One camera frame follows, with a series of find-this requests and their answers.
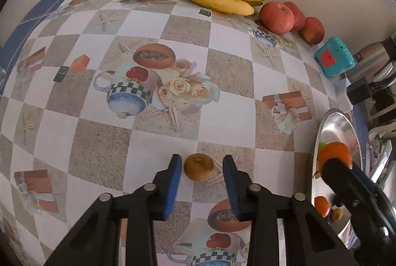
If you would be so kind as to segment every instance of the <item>black device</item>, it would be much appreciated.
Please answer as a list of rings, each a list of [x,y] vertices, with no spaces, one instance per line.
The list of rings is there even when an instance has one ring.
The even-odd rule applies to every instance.
[[[168,169],[134,193],[113,198],[101,194],[51,254],[46,266],[111,266],[118,264],[121,219],[127,218],[126,266],[156,266],[153,220],[173,211],[182,161],[174,154]]]
[[[156,266],[152,221],[171,214],[181,169],[181,158],[174,154],[167,170],[133,194],[100,195],[45,266],[116,266],[122,218],[128,218],[126,266]],[[240,221],[252,221],[247,266],[279,265],[278,218],[284,222],[287,266],[396,265],[396,210],[356,165],[350,170],[334,158],[322,170],[323,180],[352,214],[361,241],[355,255],[304,194],[272,194],[237,170],[231,155],[223,159],[223,175],[233,213]]]
[[[55,78],[53,79],[53,81],[57,82],[57,83],[62,83],[62,80],[65,78],[68,70],[69,70],[69,67],[61,66],[59,68],[58,72],[56,73]]]
[[[367,78],[362,77],[346,88],[346,95],[348,96],[351,104],[356,105],[367,98],[370,98],[375,93],[388,88],[394,82],[396,82],[396,74],[379,82],[371,83],[367,81]]]
[[[210,11],[204,10],[204,9],[201,9],[201,10],[199,11],[199,14],[200,14],[200,15],[205,15],[205,16],[207,16],[207,17],[210,17],[210,16],[212,15],[212,13],[211,13]]]

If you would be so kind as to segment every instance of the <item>checkered tablecloth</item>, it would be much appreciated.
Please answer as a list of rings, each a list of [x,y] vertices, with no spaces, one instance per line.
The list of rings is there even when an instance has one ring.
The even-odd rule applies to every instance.
[[[1,212],[26,265],[42,265],[101,193],[132,193],[165,169],[173,153],[183,160],[205,153],[219,164],[231,154],[273,193],[304,191],[318,124],[337,107],[333,84],[313,58],[316,48],[290,33],[284,35],[286,44],[279,42],[283,50],[263,48],[249,29],[253,19],[224,17],[189,0],[84,0],[68,8],[71,1],[43,20],[23,47],[17,63],[46,48],[42,68],[21,80],[15,66],[0,100]],[[167,110],[151,104],[136,116],[118,118],[92,80],[111,70],[112,61],[149,43],[195,62],[192,73],[210,77],[220,89],[219,101],[179,114],[178,129]],[[83,54],[90,58],[85,70],[53,81],[60,66],[70,67]],[[277,131],[262,98],[292,91],[301,91],[313,118],[288,135]],[[22,206],[14,173],[31,170],[48,171],[59,213],[39,209],[31,215]],[[227,198],[220,173],[217,169],[204,182],[182,175],[171,218],[155,223],[159,265],[174,265],[166,256],[169,246],[192,220],[207,218],[215,203]]]

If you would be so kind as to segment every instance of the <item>printed rose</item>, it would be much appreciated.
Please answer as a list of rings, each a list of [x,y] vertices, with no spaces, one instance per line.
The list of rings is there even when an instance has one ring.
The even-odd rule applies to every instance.
[[[209,84],[199,83],[199,82],[190,82],[191,85],[191,95],[195,97],[206,97],[208,98],[210,95],[210,86]]]
[[[218,102],[220,99],[220,89],[211,82],[210,77],[201,73],[196,73],[186,77],[190,81],[190,92],[186,100],[192,104],[204,105],[211,101]]]
[[[190,91],[189,80],[183,77],[178,77],[169,83],[169,90],[176,96],[188,93]]]
[[[161,91],[161,93],[163,96],[166,96],[166,93],[163,90]],[[168,106],[166,106],[163,103],[163,101],[161,100],[159,88],[156,88],[152,94],[151,105],[153,105],[157,110],[159,110],[161,112],[168,109]]]
[[[172,101],[175,98],[175,94],[173,94],[170,90],[169,90],[169,84],[166,84],[164,86],[161,86],[158,89],[158,94],[160,96],[160,100],[166,105],[166,106],[170,106],[172,104]]]
[[[177,70],[181,77],[186,77],[195,69],[196,62],[191,63],[187,59],[177,59],[171,69]]]

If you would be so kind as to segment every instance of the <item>printed starfish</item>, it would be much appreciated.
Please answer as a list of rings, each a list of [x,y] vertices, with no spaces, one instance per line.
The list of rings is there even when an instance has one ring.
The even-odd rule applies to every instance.
[[[124,43],[122,43],[122,41],[120,41],[118,43],[118,48],[121,50],[121,53],[134,53],[134,49],[140,45],[140,43],[142,42],[142,39],[139,39],[137,42],[135,42],[134,44],[130,45],[129,47],[127,45],[125,45]]]
[[[293,84],[292,87],[293,87],[293,89],[296,90],[296,92],[300,92],[301,95],[302,95],[302,97],[304,97],[306,100],[310,100],[310,99],[312,98],[312,96],[309,96],[309,95],[307,94],[307,92],[308,92],[308,87],[307,87],[307,85],[305,85],[305,84],[303,84],[303,83],[301,83],[301,85]]]
[[[23,126],[22,126],[21,131],[24,134],[25,145],[26,145],[26,137],[29,135],[29,132],[31,130],[34,130],[37,127],[35,124],[33,124],[31,122],[32,118],[33,117],[32,117],[31,113],[28,113],[28,114],[26,112],[23,113],[23,116],[22,116],[22,125]]]
[[[110,23],[118,21],[118,20],[122,20],[122,18],[114,17],[113,14],[109,15],[109,16],[106,16],[103,13],[101,13],[99,15],[99,18],[101,19],[101,21],[97,25],[101,25],[102,26],[103,32],[107,31],[108,25]]]
[[[238,155],[236,153],[234,153],[234,160],[236,160],[238,157]],[[214,184],[219,183],[222,179],[223,179],[223,168],[221,167],[221,165],[216,161],[216,159],[213,159],[213,163],[215,164],[215,168],[220,172],[219,175],[214,178],[213,180],[211,180],[211,182],[209,182],[206,186],[210,187]],[[246,169],[239,169],[240,171],[246,172],[248,173],[248,171]]]
[[[275,54],[275,53],[274,53],[275,50],[272,49],[271,46],[268,46],[268,47],[263,47],[263,46],[261,46],[257,40],[256,40],[256,45],[257,45],[257,46],[261,49],[261,51],[263,52],[263,56],[264,56],[264,57],[267,57],[267,58],[270,60],[272,67],[275,67],[275,62],[274,62],[274,61],[275,61],[275,58],[279,58],[279,57],[280,57],[278,54]]]
[[[283,36],[275,36],[275,41],[276,41],[276,44],[282,48],[294,50],[297,47],[297,45],[294,41],[291,41],[289,38],[286,38]]]
[[[238,29],[238,26],[236,25],[235,21],[232,18],[227,17],[228,21],[233,25],[235,29]]]

